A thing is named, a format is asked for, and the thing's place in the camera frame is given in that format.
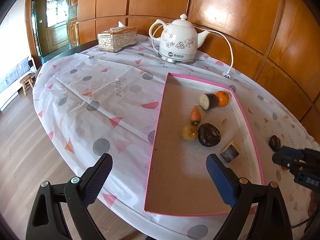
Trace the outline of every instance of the wooden stool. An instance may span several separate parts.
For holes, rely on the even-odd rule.
[[[33,89],[33,81],[32,81],[32,78],[31,78],[31,74],[28,74],[26,75],[25,77],[23,77],[21,80],[20,80],[20,84],[22,84],[22,89],[23,89],[23,93],[24,93],[24,96],[27,95],[27,84],[26,82],[28,81],[30,87]]]

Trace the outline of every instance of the kettle lid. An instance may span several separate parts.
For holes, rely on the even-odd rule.
[[[193,28],[193,25],[191,22],[187,21],[188,16],[185,14],[180,15],[180,19],[174,20],[172,24],[178,25],[178,26],[183,26],[183,27],[191,27]]]

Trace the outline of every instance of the tray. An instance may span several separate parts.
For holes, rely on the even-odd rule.
[[[229,94],[229,104],[203,111],[201,124],[209,122],[221,133],[214,147],[198,140],[184,141],[181,129],[189,125],[189,115],[202,93],[219,90]],[[235,141],[239,156],[227,164],[220,156]],[[146,189],[146,212],[172,216],[212,216],[230,212],[206,170],[206,158],[216,153],[238,177],[264,184],[260,158],[253,134],[235,93],[226,86],[190,76],[168,73],[150,161]]]

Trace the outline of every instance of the orange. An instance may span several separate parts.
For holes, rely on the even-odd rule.
[[[218,106],[226,106],[229,103],[229,96],[224,91],[218,91],[215,93],[217,99],[218,99]]]

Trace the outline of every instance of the kettle handle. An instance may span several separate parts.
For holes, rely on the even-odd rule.
[[[154,37],[152,35],[152,30],[157,24],[162,24],[163,28],[165,28],[165,26],[167,26],[167,24],[164,21],[158,19],[149,28],[149,36],[150,36],[150,38],[152,38],[153,40],[159,41],[159,40],[161,40],[161,36],[159,38],[156,38],[156,37]]]

